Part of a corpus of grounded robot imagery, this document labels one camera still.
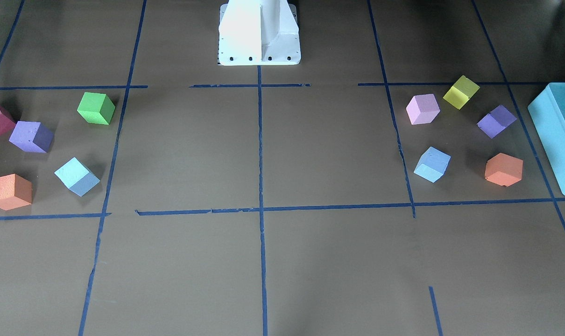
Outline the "light blue foam block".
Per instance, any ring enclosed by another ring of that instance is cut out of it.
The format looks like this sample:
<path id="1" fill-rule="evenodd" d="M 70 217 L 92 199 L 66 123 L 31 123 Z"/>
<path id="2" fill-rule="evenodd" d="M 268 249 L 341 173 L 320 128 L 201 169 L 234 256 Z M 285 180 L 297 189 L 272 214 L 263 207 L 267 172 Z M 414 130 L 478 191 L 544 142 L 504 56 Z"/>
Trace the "light blue foam block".
<path id="1" fill-rule="evenodd" d="M 447 170 L 451 156 L 443 153 L 435 147 L 429 147 L 415 167 L 414 173 L 434 183 L 438 181 Z"/>
<path id="2" fill-rule="evenodd" d="M 88 193 L 100 182 L 99 178 L 75 157 L 56 170 L 54 174 L 67 189 L 78 196 Z"/>

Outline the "pink foam block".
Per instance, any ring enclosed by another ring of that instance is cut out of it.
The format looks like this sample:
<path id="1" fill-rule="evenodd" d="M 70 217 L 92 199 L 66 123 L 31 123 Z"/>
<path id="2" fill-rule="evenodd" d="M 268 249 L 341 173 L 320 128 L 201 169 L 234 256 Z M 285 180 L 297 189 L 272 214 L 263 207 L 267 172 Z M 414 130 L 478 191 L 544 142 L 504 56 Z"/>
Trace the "pink foam block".
<path id="1" fill-rule="evenodd" d="M 411 124 L 432 123 L 440 113 L 440 106 L 434 94 L 417 94 L 406 106 Z"/>

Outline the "green foam block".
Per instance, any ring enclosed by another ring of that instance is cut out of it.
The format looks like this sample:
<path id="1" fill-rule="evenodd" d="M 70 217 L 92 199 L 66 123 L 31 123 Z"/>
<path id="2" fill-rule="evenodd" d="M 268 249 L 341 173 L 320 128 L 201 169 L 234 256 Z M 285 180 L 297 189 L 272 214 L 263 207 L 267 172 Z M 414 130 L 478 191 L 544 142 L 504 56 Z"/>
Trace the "green foam block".
<path id="1" fill-rule="evenodd" d="M 76 111 L 87 123 L 108 125 L 115 106 L 107 94 L 84 92 Z"/>

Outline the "yellow foam block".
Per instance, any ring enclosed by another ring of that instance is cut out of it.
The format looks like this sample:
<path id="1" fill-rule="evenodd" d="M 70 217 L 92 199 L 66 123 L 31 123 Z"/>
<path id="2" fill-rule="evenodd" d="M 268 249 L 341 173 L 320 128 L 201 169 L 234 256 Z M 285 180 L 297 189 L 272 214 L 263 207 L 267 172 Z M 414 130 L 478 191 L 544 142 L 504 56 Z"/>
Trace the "yellow foam block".
<path id="1" fill-rule="evenodd" d="M 480 89 L 471 79 L 462 75 L 443 96 L 456 109 L 461 109 Z"/>

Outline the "purple foam block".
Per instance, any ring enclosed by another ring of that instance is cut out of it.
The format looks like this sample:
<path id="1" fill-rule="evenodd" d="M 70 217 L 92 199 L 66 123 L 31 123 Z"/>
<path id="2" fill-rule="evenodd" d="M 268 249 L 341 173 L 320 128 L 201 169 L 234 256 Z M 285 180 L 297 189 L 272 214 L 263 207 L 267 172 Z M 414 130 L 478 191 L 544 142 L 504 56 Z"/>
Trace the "purple foam block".
<path id="1" fill-rule="evenodd" d="M 487 113 L 477 123 L 477 126 L 486 136 L 493 139 L 516 120 L 516 116 L 504 105 L 498 105 L 492 111 Z"/>
<path id="2" fill-rule="evenodd" d="M 47 153 L 53 138 L 53 132 L 42 123 L 18 121 L 9 137 L 9 142 L 24 152 Z"/>

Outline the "orange foam block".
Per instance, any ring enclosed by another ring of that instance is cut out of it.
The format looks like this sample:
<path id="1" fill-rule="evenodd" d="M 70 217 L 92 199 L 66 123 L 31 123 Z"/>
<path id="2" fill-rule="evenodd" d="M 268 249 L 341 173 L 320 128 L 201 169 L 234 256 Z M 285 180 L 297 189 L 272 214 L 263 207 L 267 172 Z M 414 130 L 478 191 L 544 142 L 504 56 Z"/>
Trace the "orange foam block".
<path id="1" fill-rule="evenodd" d="M 17 174 L 0 177 L 0 209 L 11 210 L 32 204 L 32 183 Z"/>
<path id="2" fill-rule="evenodd" d="M 511 186 L 522 180 L 523 160 L 498 153 L 486 162 L 486 181 L 500 186 Z"/>

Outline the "teal plastic bin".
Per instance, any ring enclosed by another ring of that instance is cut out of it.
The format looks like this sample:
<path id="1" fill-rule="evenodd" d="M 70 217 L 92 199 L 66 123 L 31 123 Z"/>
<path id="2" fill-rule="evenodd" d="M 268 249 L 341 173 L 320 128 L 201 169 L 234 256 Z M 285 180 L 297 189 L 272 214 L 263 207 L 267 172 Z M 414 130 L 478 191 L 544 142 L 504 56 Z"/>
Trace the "teal plastic bin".
<path id="1" fill-rule="evenodd" d="M 528 111 L 565 195 L 565 83 L 549 83 L 528 105 Z"/>

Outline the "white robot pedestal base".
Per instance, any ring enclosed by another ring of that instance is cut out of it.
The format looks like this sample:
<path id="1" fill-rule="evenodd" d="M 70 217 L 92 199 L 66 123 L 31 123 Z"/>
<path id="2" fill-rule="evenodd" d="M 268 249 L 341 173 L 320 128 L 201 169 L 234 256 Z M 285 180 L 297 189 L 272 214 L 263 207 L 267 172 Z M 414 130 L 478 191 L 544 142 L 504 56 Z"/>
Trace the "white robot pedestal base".
<path id="1" fill-rule="evenodd" d="M 220 7 L 218 63 L 287 66 L 301 60 L 296 4 L 230 0 Z"/>

